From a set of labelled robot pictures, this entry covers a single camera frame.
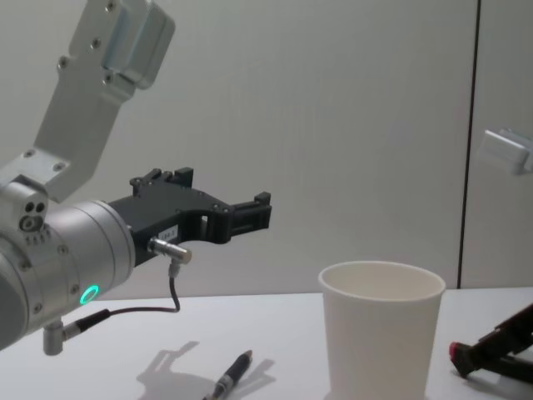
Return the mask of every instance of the white paper cup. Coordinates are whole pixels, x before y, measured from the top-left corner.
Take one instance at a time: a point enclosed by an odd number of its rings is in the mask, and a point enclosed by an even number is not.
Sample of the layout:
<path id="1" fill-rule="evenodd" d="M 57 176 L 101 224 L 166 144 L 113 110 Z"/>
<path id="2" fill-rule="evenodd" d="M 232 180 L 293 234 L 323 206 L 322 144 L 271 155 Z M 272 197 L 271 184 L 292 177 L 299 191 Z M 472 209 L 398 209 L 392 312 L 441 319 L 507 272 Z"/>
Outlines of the white paper cup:
<path id="1" fill-rule="evenodd" d="M 322 271 L 331 400 L 422 400 L 446 284 L 393 262 Z"/>

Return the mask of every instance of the white wall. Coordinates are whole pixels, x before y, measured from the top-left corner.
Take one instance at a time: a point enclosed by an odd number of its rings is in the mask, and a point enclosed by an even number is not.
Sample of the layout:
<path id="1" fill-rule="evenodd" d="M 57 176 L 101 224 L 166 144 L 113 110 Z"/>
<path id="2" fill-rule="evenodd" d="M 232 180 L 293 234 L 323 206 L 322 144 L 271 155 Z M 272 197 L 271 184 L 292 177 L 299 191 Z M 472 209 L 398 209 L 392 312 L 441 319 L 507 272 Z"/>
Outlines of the white wall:
<path id="1" fill-rule="evenodd" d="M 485 129 L 533 138 L 533 2 L 483 0 L 462 285 L 533 285 L 533 176 L 476 158 Z"/>
<path id="2" fill-rule="evenodd" d="M 2 163 L 32 142 L 82 5 L 2 4 Z M 455 286 L 475 0 L 161 5 L 177 36 L 158 81 L 125 105 L 72 201 L 128 195 L 157 167 L 193 167 L 230 203 L 272 192 L 269 231 L 190 245 L 187 295 L 314 291 L 326 265 L 365 258 Z M 115 296 L 166 296 L 165 276 L 151 262 Z"/>

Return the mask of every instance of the cable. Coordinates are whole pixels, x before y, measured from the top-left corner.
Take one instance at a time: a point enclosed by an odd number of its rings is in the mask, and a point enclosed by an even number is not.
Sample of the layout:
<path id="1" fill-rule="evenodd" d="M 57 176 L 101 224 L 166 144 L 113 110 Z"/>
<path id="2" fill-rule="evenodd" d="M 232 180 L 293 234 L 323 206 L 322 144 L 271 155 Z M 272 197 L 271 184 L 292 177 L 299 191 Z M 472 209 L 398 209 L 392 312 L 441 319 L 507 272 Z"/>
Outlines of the cable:
<path id="1" fill-rule="evenodd" d="M 180 301 L 177 298 L 176 294 L 176 286 L 174 284 L 174 278 L 170 277 L 168 279 L 168 284 L 170 287 L 170 294 L 172 295 L 172 300 L 174 302 L 175 308 L 167 308 L 167 307 L 130 307 L 130 308 L 121 308 L 119 310 L 111 311 L 110 317 L 113 315 L 118 314 L 125 314 L 125 313 L 142 313 L 142 312 L 160 312 L 160 313 L 179 313 L 182 309 L 182 306 L 180 305 Z"/>
<path id="2" fill-rule="evenodd" d="M 112 317 L 113 315 L 119 315 L 119 314 L 125 314 L 125 313 L 137 313 L 137 312 L 179 313 L 182 307 L 180 305 L 179 298 L 177 297 L 174 277 L 170 277 L 168 279 L 168 286 L 170 288 L 170 293 L 172 295 L 172 301 L 174 302 L 174 308 L 130 307 L 130 308 L 120 308 L 115 311 L 109 311 L 107 308 L 105 308 L 102 311 L 95 312 L 94 314 L 91 314 L 88 317 L 78 319 L 77 321 L 69 324 L 67 327 L 65 327 L 63 336 L 65 337 L 65 340 L 73 338 L 79 335 L 80 333 L 87 331 L 89 328 L 92 328 L 95 325 L 98 325 L 99 323 Z"/>

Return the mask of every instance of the table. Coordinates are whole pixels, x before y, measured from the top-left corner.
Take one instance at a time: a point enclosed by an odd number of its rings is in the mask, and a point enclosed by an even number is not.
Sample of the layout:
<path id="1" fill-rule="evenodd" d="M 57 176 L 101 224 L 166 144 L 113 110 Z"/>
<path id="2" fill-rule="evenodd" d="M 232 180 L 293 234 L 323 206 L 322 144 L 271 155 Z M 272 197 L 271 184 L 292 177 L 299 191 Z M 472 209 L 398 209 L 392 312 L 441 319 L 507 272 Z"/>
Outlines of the table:
<path id="1" fill-rule="evenodd" d="M 477 372 L 454 374 L 452 341 L 473 343 L 533 302 L 533 288 L 448 291 L 441 305 L 427 388 L 429 400 L 531 400 L 533 386 Z M 101 308 L 171 305 L 169 299 L 94 302 L 66 322 Z M 40 332 L 0 352 L 0 396 L 10 400 L 201 400 L 234 358 L 254 363 L 232 400 L 327 399 L 321 295 L 182 299 L 180 314 L 112 317 L 42 354 Z"/>

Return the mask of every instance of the pen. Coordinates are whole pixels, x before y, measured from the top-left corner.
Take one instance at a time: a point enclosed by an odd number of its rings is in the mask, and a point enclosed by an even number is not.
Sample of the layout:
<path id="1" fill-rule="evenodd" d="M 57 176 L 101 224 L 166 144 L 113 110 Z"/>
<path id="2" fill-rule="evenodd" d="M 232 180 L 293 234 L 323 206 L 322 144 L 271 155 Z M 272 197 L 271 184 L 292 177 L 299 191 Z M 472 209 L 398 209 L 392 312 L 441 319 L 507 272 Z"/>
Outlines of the pen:
<path id="1" fill-rule="evenodd" d="M 239 383 L 242 375 L 252 363 L 252 350 L 240 355 L 226 373 L 218 380 L 213 394 L 208 394 L 203 400 L 222 400 Z"/>

